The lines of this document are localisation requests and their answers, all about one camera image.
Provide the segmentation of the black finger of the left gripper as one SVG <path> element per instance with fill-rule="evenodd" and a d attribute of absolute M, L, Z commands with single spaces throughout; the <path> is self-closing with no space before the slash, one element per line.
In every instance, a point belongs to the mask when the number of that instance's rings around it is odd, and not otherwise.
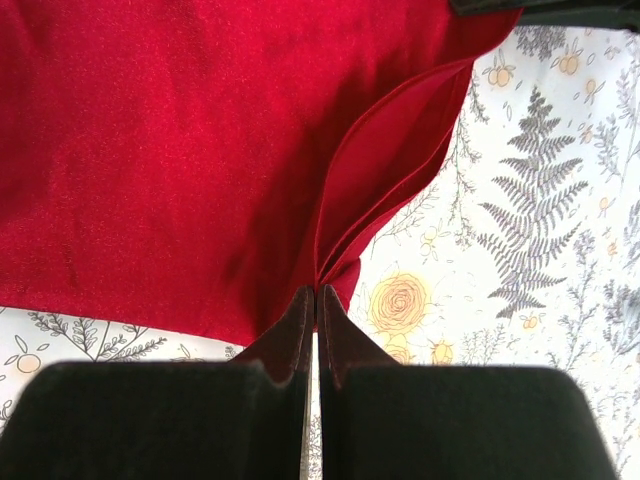
<path fill-rule="evenodd" d="M 521 26 L 638 28 L 639 2 L 631 0 L 452 0 L 461 16 L 521 10 Z"/>

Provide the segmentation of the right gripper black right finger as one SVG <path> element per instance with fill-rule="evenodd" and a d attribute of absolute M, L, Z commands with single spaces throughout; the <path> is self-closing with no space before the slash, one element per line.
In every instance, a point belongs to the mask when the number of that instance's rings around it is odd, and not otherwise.
<path fill-rule="evenodd" d="M 327 479 L 612 479 L 584 394 L 540 367 L 394 360 L 317 293 Z"/>

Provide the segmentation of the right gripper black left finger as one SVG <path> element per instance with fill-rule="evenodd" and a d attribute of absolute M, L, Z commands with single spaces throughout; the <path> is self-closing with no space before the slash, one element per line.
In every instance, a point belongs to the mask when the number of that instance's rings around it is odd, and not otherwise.
<path fill-rule="evenodd" d="M 23 390 L 5 479 L 296 479 L 314 293 L 226 362 L 63 362 Z"/>

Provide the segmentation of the red cloth napkin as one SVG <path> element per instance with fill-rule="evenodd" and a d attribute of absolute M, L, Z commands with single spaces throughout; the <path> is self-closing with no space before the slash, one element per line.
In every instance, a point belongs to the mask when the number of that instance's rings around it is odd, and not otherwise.
<path fill-rule="evenodd" d="M 520 11 L 5 1 L 1 302 L 246 345 L 437 175 Z"/>

